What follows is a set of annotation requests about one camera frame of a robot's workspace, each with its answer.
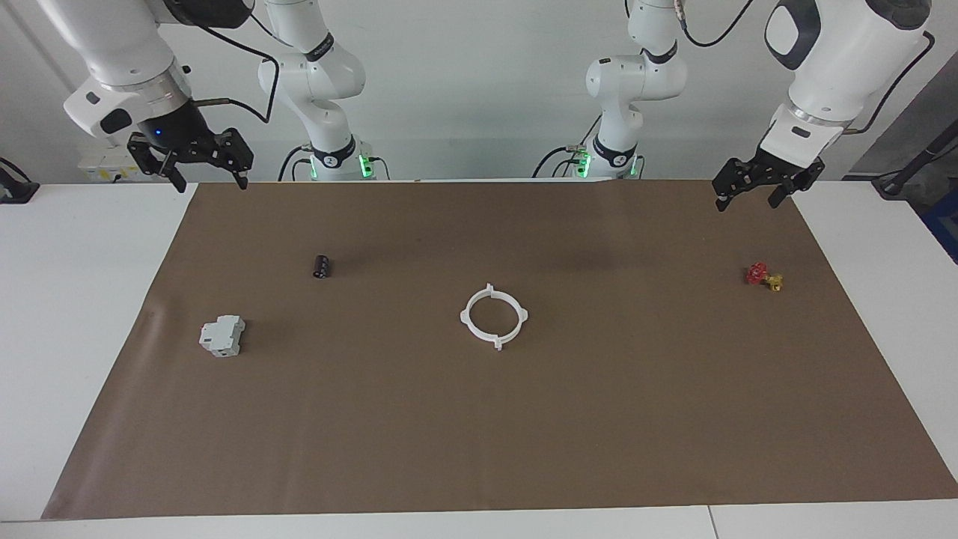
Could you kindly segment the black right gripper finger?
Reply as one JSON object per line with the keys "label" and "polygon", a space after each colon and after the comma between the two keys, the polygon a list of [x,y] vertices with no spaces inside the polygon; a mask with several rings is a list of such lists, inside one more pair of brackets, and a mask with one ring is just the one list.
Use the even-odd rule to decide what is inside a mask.
{"label": "black right gripper finger", "polygon": [[177,168],[178,158],[174,151],[161,151],[162,157],[158,157],[143,133],[131,133],[126,147],[141,173],[164,178],[178,193],[185,193],[187,181]]}
{"label": "black right gripper finger", "polygon": [[254,153],[237,129],[226,129],[219,134],[201,138],[201,155],[206,164],[229,171],[237,186],[248,188],[248,174],[254,163]]}

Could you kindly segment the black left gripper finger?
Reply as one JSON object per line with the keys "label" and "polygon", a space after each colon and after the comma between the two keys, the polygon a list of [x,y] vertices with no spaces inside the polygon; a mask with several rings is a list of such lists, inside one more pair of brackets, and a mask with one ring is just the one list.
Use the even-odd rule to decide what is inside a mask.
{"label": "black left gripper finger", "polygon": [[716,194],[716,209],[724,212],[737,195],[752,190],[751,173],[754,164],[743,162],[739,158],[729,158],[721,167],[714,180],[712,188]]}
{"label": "black left gripper finger", "polygon": [[794,193],[808,191],[823,173],[825,167],[824,161],[817,157],[810,167],[802,168],[795,174],[780,175],[778,185],[767,198],[769,206],[777,209]]}

